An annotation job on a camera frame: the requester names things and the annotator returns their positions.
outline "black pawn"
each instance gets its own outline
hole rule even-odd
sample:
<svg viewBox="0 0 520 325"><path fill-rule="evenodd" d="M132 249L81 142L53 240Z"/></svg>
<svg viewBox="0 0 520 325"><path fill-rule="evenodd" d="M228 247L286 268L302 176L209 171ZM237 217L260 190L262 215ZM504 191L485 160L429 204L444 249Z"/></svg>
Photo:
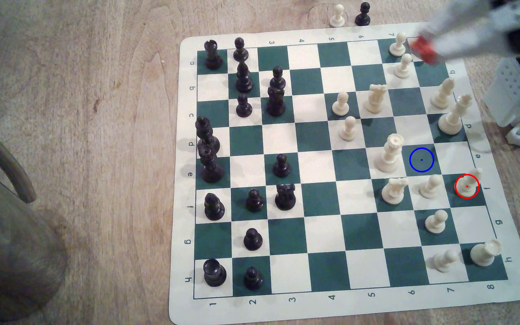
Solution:
<svg viewBox="0 0 520 325"><path fill-rule="evenodd" d="M235 39L234 45L234 60L238 62L246 61L248 59L248 50L244 48L244 40L241 37L238 37Z"/></svg>
<svg viewBox="0 0 520 325"><path fill-rule="evenodd" d="M264 208L264 198L260 195L260 191L251 189L246 198L246 208L250 212L259 212Z"/></svg>
<svg viewBox="0 0 520 325"><path fill-rule="evenodd" d="M256 229L250 228L246 231L246 236L244 236L244 246L246 249L258 250L262 247L263 242L262 235L258 233Z"/></svg>
<svg viewBox="0 0 520 325"><path fill-rule="evenodd" d="M219 287L226 281L226 269L211 258L204 262L204 280L211 287Z"/></svg>
<svg viewBox="0 0 520 325"><path fill-rule="evenodd" d="M204 212L206 218L216 221L220 220L224 216L226 208L214 193L208 193L204 198Z"/></svg>
<svg viewBox="0 0 520 325"><path fill-rule="evenodd" d="M270 80L270 86L276 89L284 89L286 80L282 78L282 68L274 67L274 69L272 69L272 75L274 77Z"/></svg>
<svg viewBox="0 0 520 325"><path fill-rule="evenodd" d="M363 2L360 5L360 14L354 19L354 23L357 26L370 25L370 16L368 15L369 11L370 11L370 4L367 2Z"/></svg>
<svg viewBox="0 0 520 325"><path fill-rule="evenodd" d="M272 172L274 175L278 177L286 177L292 171L292 167L288 164L288 157L285 154L281 153L276 156L276 162L274 163L274 167L272 168Z"/></svg>
<svg viewBox="0 0 520 325"><path fill-rule="evenodd" d="M238 95L238 106L235 108L235 113L240 117L248 117L252 114L252 106L248 103L246 94Z"/></svg>
<svg viewBox="0 0 520 325"><path fill-rule="evenodd" d="M244 274L244 285L249 290L258 290L264 284L264 276L255 267L249 267Z"/></svg>

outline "black chess piece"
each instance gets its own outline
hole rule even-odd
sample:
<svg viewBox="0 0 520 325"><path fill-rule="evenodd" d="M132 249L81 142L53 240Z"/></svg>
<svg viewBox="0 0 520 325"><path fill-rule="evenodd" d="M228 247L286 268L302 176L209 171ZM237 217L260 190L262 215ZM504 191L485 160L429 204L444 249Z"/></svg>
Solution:
<svg viewBox="0 0 520 325"><path fill-rule="evenodd" d="M217 70L223 64L222 57L218 54L218 43L213 39L204 43L204 49L208 53L206 57L206 67L210 70Z"/></svg>
<svg viewBox="0 0 520 325"><path fill-rule="evenodd" d="M274 175L278 177L286 177L291 171L292 166L288 163L288 157L283 153L278 154L278 156L276 156L274 167L272 168Z"/></svg>
<svg viewBox="0 0 520 325"><path fill-rule="evenodd" d="M234 41L235 51L234 51L234 60L241 62L246 61L248 59L248 50L244 48L244 40L241 37L238 37Z"/></svg>
<svg viewBox="0 0 520 325"><path fill-rule="evenodd" d="M214 154L218 153L220 150L220 141L214 137L214 130L207 117L198 116L196 118L196 135L200 138L198 141L198 150L205 144L212 149Z"/></svg>
<svg viewBox="0 0 520 325"><path fill-rule="evenodd" d="M244 285L248 290L258 290L264 284L264 276L255 267L249 267L244 274Z"/></svg>
<svg viewBox="0 0 520 325"><path fill-rule="evenodd" d="M260 195L260 191L251 189L246 198L246 208L250 212L259 212L264 208L264 198Z"/></svg>
<svg viewBox="0 0 520 325"><path fill-rule="evenodd" d="M367 2L363 2L360 5L360 14L354 18L354 23L357 26L368 26L370 25L370 16L368 12L370 11L370 4Z"/></svg>
<svg viewBox="0 0 520 325"><path fill-rule="evenodd" d="M238 95L238 106L235 107L235 113L240 117L248 117L252 114L252 106L248 103L246 94Z"/></svg>
<svg viewBox="0 0 520 325"><path fill-rule="evenodd" d="M214 193L208 193L204 198L204 212L206 218L212 221L217 221L224 216L226 208Z"/></svg>
<svg viewBox="0 0 520 325"><path fill-rule="evenodd" d="M262 235L257 232L256 229L250 228L246 231L246 236L244 236L244 246L247 250L258 250L262 247L262 243L264 239L262 239Z"/></svg>
<svg viewBox="0 0 520 325"><path fill-rule="evenodd" d="M286 80L282 77L282 67L276 66L272 69L272 75L270 79L270 86L276 89L284 89L286 87Z"/></svg>
<svg viewBox="0 0 520 325"><path fill-rule="evenodd" d="M226 281L226 276L226 269L215 258L204 262L204 280L209 286L221 286Z"/></svg>

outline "green square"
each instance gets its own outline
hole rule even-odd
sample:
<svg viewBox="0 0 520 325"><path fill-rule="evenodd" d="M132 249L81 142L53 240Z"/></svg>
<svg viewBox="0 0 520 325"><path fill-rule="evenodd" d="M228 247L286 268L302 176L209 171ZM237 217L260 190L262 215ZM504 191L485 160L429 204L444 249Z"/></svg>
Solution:
<svg viewBox="0 0 520 325"><path fill-rule="evenodd" d="M334 150L332 158L334 159L336 181L370 178L366 149Z"/></svg>
<svg viewBox="0 0 520 325"><path fill-rule="evenodd" d="M345 252L308 254L313 292L350 290Z"/></svg>
<svg viewBox="0 0 520 325"><path fill-rule="evenodd" d="M212 127L228 127L230 109L227 101L207 101L196 104L196 114L207 117Z"/></svg>
<svg viewBox="0 0 520 325"><path fill-rule="evenodd" d="M250 72L250 79L254 83L252 90L250 92L246 92L245 94L248 98L260 97L260 76L257 72ZM238 76L235 73L230 73L227 76L227 94L228 98L233 100L238 98L240 94L244 94L244 92L239 92L235 87L235 82L238 80Z"/></svg>
<svg viewBox="0 0 520 325"><path fill-rule="evenodd" d="M298 151L330 150L328 122L296 123Z"/></svg>
<svg viewBox="0 0 520 325"><path fill-rule="evenodd" d="M194 259L232 257L232 224L200 223L194 231Z"/></svg>
<svg viewBox="0 0 520 325"><path fill-rule="evenodd" d="M321 94L322 74L318 69L290 70L292 95Z"/></svg>
<svg viewBox="0 0 520 325"><path fill-rule="evenodd" d="M244 284L244 274L249 267L255 267L264 276L264 284L258 290L249 290ZM232 294L234 297L262 296L272 293L270 256L233 258L232 274Z"/></svg>
<svg viewBox="0 0 520 325"><path fill-rule="evenodd" d="M251 212L246 207L246 199L248 198L248 192L256 189L260 192L260 195L264 198L264 208L258 212ZM232 200L232 221L242 220L258 220L267 219L268 212L266 210L266 187L238 187L231 189L230 199Z"/></svg>
<svg viewBox="0 0 520 325"><path fill-rule="evenodd" d="M343 67L350 65L347 42L318 44L320 67Z"/></svg>
<svg viewBox="0 0 520 325"><path fill-rule="evenodd" d="M286 110L284 111L284 114L276 117L266 112L266 106L268 105L267 97L260 99L260 103L262 103L262 124L294 123L294 106L292 105L292 96L284 96Z"/></svg>
<svg viewBox="0 0 520 325"><path fill-rule="evenodd" d="M385 248L384 255L391 287L429 284L422 247Z"/></svg>
<svg viewBox="0 0 520 325"><path fill-rule="evenodd" d="M230 128L230 155L245 156L263 154L264 142L261 125Z"/></svg>
<svg viewBox="0 0 520 325"><path fill-rule="evenodd" d="M230 188L230 157L218 157L216 162L223 166L224 176L215 183L208 183L202 179L202 170L204 166L200 159L196 160L196 189L205 190L208 188Z"/></svg>
<svg viewBox="0 0 520 325"><path fill-rule="evenodd" d="M210 70L206 66L206 58L208 57L208 53L206 50L198 51L198 75L227 73L227 50L218 50L218 54L223 59L223 63L217 70Z"/></svg>
<svg viewBox="0 0 520 325"><path fill-rule="evenodd" d="M376 213L343 215L346 250L382 248L382 235Z"/></svg>
<svg viewBox="0 0 520 325"><path fill-rule="evenodd" d="M426 230L424 222L426 218L433 215L438 210L444 210L448 213L448 219L445 221L445 228L440 234L433 234ZM454 220L452 219L450 209L433 209L433 210L415 210L416 224L418 225L418 232L420 234L420 242L423 246L429 245L447 245L458 243L456 229L454 227Z"/></svg>
<svg viewBox="0 0 520 325"><path fill-rule="evenodd" d="M386 184L388 184L387 178L372 179L372 188L374 189L374 199L376 200L376 208L378 212L414 210L412 207L412 200L410 198L410 191L408 189L408 186L404 188L404 198L400 203L386 203L386 201L384 201L384 199L382 198L382 189Z"/></svg>
<svg viewBox="0 0 520 325"><path fill-rule="evenodd" d="M270 255L307 253L304 218L268 220Z"/></svg>
<svg viewBox="0 0 520 325"><path fill-rule="evenodd" d="M336 182L302 184L301 186L306 217L340 214Z"/></svg>
<svg viewBox="0 0 520 325"><path fill-rule="evenodd" d="M480 267L471 259L471 249L479 243L465 243L460 245L463 254L466 274L470 282L508 280L502 254L495 256L494 262L487 267Z"/></svg>
<svg viewBox="0 0 520 325"><path fill-rule="evenodd" d="M283 70L290 68L287 46L271 46L269 48L258 48L257 50L258 68L260 71L272 71L276 66L282 67Z"/></svg>
<svg viewBox="0 0 520 325"><path fill-rule="evenodd" d="M404 169L407 176L441 173L434 144L402 146L402 159L404 160Z"/></svg>
<svg viewBox="0 0 520 325"><path fill-rule="evenodd" d="M279 184L299 184L300 183L300 165L298 163L298 153L283 152L288 158L288 164L290 164L290 174L286 177L278 177L274 175L272 169L276 163L276 157L278 154L266 154L264 155L264 166L266 171L266 185L279 185Z"/></svg>
<svg viewBox="0 0 520 325"><path fill-rule="evenodd" d="M370 85L386 85L382 64L353 65L352 75L356 91L370 89Z"/></svg>

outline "white square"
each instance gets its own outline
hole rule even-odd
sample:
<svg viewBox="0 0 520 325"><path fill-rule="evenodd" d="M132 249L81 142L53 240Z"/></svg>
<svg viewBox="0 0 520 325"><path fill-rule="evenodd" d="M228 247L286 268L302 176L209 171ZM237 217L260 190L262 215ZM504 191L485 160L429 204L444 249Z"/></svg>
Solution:
<svg viewBox="0 0 520 325"><path fill-rule="evenodd" d="M206 194L215 194L224 205L224 216L217 221L212 221L206 217L204 198ZM229 188L210 188L196 191L196 223L218 223L232 221L232 191Z"/></svg>
<svg viewBox="0 0 520 325"><path fill-rule="evenodd" d="M351 66L320 68L320 73L325 94L356 91Z"/></svg>
<svg viewBox="0 0 520 325"><path fill-rule="evenodd" d="M351 289L390 286L384 249L347 250L346 262Z"/></svg>
<svg viewBox="0 0 520 325"><path fill-rule="evenodd" d="M262 125L264 154L279 154L298 151L295 123Z"/></svg>
<svg viewBox="0 0 520 325"><path fill-rule="evenodd" d="M308 253L343 252L344 232L340 215L304 218Z"/></svg>
<svg viewBox="0 0 520 325"><path fill-rule="evenodd" d="M448 272L441 272L434 266L434 255L444 253L449 249L457 252L458 261L451 264L451 268ZM422 253L424 254L424 262L426 263L426 272L429 276L429 283L468 281L468 274L466 274L466 267L464 266L463 255L460 252L459 244L423 246Z"/></svg>
<svg viewBox="0 0 520 325"><path fill-rule="evenodd" d="M370 179L337 181L336 191L341 215L357 215L377 211L374 188Z"/></svg>
<svg viewBox="0 0 520 325"><path fill-rule="evenodd" d="M308 254L270 256L272 293L310 292L310 265Z"/></svg>
<svg viewBox="0 0 520 325"><path fill-rule="evenodd" d="M434 143L426 114L394 116L394 125L407 146Z"/></svg>
<svg viewBox="0 0 520 325"><path fill-rule="evenodd" d="M198 101L224 101L228 99L227 73L198 75Z"/></svg>
<svg viewBox="0 0 520 325"><path fill-rule="evenodd" d="M218 262L226 269L226 282L219 287L211 287L204 280L204 262L206 260L196 260L195 278L193 294L194 298L215 298L215 297L231 297L232 292L232 259L218 258Z"/></svg>
<svg viewBox="0 0 520 325"><path fill-rule="evenodd" d="M332 151L298 152L298 165L302 184L336 181Z"/></svg>
<svg viewBox="0 0 520 325"><path fill-rule="evenodd" d="M475 167L467 142L434 144L434 149L443 174L466 174Z"/></svg>
<svg viewBox="0 0 520 325"><path fill-rule="evenodd" d="M320 68L318 44L288 46L290 70Z"/></svg>
<svg viewBox="0 0 520 325"><path fill-rule="evenodd" d="M377 40L348 42L351 65L381 64L382 56Z"/></svg>
<svg viewBox="0 0 520 325"><path fill-rule="evenodd" d="M378 212L382 247L421 246L414 211Z"/></svg>
<svg viewBox="0 0 520 325"><path fill-rule="evenodd" d="M293 95L294 122L322 122L328 120L324 94Z"/></svg>
<svg viewBox="0 0 520 325"><path fill-rule="evenodd" d="M264 155L230 156L230 187L266 185Z"/></svg>
<svg viewBox="0 0 520 325"><path fill-rule="evenodd" d="M451 208L459 243L479 243L495 238L486 206Z"/></svg>

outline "chess piece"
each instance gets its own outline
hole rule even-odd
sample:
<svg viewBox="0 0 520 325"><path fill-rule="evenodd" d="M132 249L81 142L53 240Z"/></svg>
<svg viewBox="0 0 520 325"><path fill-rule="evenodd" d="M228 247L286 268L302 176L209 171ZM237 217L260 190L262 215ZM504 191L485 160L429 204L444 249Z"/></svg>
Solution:
<svg viewBox="0 0 520 325"><path fill-rule="evenodd" d="M448 97L452 95L452 89L454 89L454 78L448 77L444 79L438 87L437 93L430 98L430 103L438 109L447 108Z"/></svg>
<svg viewBox="0 0 520 325"><path fill-rule="evenodd" d="M336 101L332 104L332 112L338 116L344 116L349 110L348 93L344 91L339 92Z"/></svg>
<svg viewBox="0 0 520 325"><path fill-rule="evenodd" d="M471 104L472 96L461 95L452 112L444 114L440 119L438 119L438 128L448 135L459 133L463 128L463 123L460 120L460 117L466 114L468 107L471 106Z"/></svg>
<svg viewBox="0 0 520 325"><path fill-rule="evenodd" d="M471 260L478 266L487 267L501 253L501 248L499 240L488 240L484 244L477 244L471 249Z"/></svg>

